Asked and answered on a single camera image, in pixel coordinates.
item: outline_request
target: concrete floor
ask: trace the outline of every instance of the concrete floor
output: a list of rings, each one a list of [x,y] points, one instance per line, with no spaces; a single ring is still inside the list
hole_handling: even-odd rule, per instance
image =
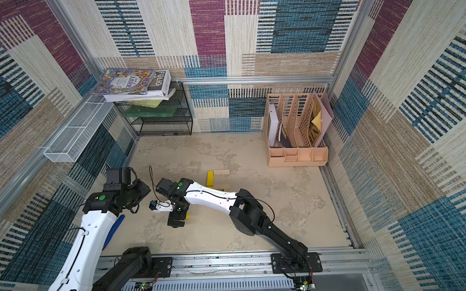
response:
[[[244,188],[267,201],[276,214],[274,223],[292,238],[308,247],[348,245],[319,169],[269,168],[260,133],[142,137],[130,166],[150,186],[149,165],[155,185],[163,177],[205,184],[208,170],[230,169],[225,178],[230,191]],[[150,211],[154,199],[149,193],[135,215],[123,211],[126,217],[103,256],[142,245],[153,254],[273,249],[263,238],[237,231],[229,216],[202,205],[191,205],[190,219],[174,229],[167,226],[168,213]],[[264,210],[272,217],[266,205]]]

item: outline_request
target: wooden desk organizer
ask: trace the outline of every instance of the wooden desk organizer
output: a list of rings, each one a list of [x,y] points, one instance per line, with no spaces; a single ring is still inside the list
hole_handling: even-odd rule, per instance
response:
[[[269,167],[323,166],[327,163],[329,149],[320,142],[313,148],[308,136],[313,95],[316,93],[268,94],[265,118],[262,125]],[[268,109],[277,108],[280,123],[288,133],[292,148],[271,148],[268,145]]]

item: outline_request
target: yellow paper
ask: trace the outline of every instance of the yellow paper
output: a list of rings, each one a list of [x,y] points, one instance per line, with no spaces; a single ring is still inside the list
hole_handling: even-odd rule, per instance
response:
[[[313,106],[311,112],[311,122],[309,124],[308,135],[309,141],[311,142],[312,146],[314,145],[314,141],[321,133],[322,129],[322,114],[319,101],[316,100],[317,96],[313,96]]]
[[[319,111],[319,113],[317,113],[317,116],[311,122],[313,124],[315,124],[315,126],[317,127],[317,129],[319,131],[321,131],[321,129],[322,129],[322,112]]]

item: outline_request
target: white robotic arm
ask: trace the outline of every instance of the white robotic arm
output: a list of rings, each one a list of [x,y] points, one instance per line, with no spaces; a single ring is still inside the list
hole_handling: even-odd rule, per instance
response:
[[[236,198],[236,192],[223,192],[211,189],[197,182],[193,182],[189,185],[185,195],[185,199],[189,204],[204,205],[220,210],[226,215],[230,215],[230,207],[233,206]],[[153,201],[152,206],[155,206],[155,209],[152,210],[154,213],[178,210],[177,207],[174,208],[174,205],[171,205],[170,200],[165,202]]]
[[[92,290],[92,280],[103,244],[117,216],[110,211],[89,211],[82,216],[81,227],[58,277],[50,291]]]
[[[131,276],[149,277],[154,270],[147,247],[131,248],[104,277],[92,284],[103,244],[117,216],[123,209],[135,213],[131,209],[135,206],[139,209],[139,202],[150,192],[149,187],[137,177],[133,183],[130,182],[130,170],[107,169],[104,191],[93,193],[86,200],[81,222],[84,230],[79,230],[65,264],[49,291],[119,290]],[[250,236],[259,235],[275,246],[285,259],[281,265],[289,266],[287,270],[290,273],[310,270],[305,258],[308,248],[278,229],[263,211],[258,199],[248,191],[223,192],[189,179],[181,179],[179,183],[162,179],[156,191],[168,200],[151,201],[149,208],[156,213],[169,212],[169,226],[184,226],[190,204],[211,207],[229,215],[240,232]],[[275,271],[284,273],[281,268]]]

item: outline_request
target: wooden block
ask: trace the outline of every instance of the wooden block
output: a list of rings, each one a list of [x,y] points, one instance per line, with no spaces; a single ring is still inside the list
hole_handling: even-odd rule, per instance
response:
[[[229,189],[230,188],[230,184],[214,184],[213,185],[213,188],[216,189],[216,190],[222,190],[222,191],[225,191],[224,189]]]
[[[225,170],[213,170],[213,174],[214,174],[214,175],[229,175],[229,174],[230,174],[230,170],[229,170],[229,169],[225,169]]]
[[[213,171],[208,171],[207,172],[207,184],[206,186],[212,186],[213,185]]]

